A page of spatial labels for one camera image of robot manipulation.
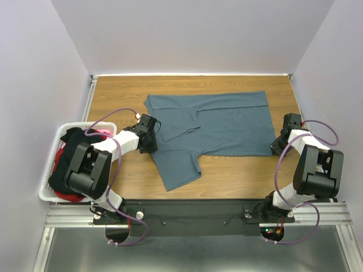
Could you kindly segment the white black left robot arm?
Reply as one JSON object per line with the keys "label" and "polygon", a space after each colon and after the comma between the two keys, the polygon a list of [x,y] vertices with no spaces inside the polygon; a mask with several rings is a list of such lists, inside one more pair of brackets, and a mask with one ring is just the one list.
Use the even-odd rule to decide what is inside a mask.
{"label": "white black left robot arm", "polygon": [[130,219],[123,197],[109,184],[111,166],[117,161],[120,168],[121,157],[131,151],[139,150],[142,154],[156,151],[155,135],[152,127],[134,125],[101,142],[80,143],[65,174],[65,186],[97,203],[113,223]]}

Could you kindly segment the blue-grey t-shirt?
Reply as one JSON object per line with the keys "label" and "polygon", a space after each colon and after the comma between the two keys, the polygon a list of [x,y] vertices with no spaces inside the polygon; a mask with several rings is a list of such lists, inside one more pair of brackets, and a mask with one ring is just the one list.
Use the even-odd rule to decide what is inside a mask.
{"label": "blue-grey t-shirt", "polygon": [[276,136],[265,91],[148,95],[144,105],[161,123],[151,157],[168,191],[201,177],[201,155],[272,154]]}

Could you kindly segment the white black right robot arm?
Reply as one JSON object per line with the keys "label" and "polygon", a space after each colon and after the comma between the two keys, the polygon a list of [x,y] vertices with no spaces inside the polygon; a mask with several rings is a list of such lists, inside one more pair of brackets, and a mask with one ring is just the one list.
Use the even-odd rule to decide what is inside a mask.
{"label": "white black right robot arm", "polygon": [[[282,129],[280,136],[271,143],[272,154],[280,155],[275,170],[275,191],[271,192],[261,207],[261,216],[272,222],[285,219],[293,208],[320,198],[335,198],[340,189],[344,154],[323,144],[305,129]],[[278,171],[282,159],[291,149],[300,154],[293,181],[278,188]]]}

